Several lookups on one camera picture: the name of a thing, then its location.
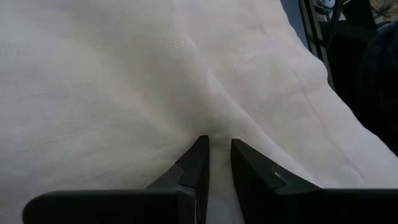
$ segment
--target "white sheet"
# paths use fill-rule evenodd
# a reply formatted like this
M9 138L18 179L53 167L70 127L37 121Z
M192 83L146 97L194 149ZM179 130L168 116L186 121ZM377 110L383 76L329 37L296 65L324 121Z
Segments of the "white sheet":
M51 190L143 188L201 134L208 223L242 223L231 138L322 187L398 186L279 1L0 2L0 223Z

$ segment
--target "white cloth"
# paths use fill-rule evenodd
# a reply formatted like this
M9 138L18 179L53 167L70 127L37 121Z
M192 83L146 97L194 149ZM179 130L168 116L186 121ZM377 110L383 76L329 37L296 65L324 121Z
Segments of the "white cloth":
M51 190L143 188L201 134L208 223L242 223L231 138L322 187L398 186L279 1L0 2L0 223Z

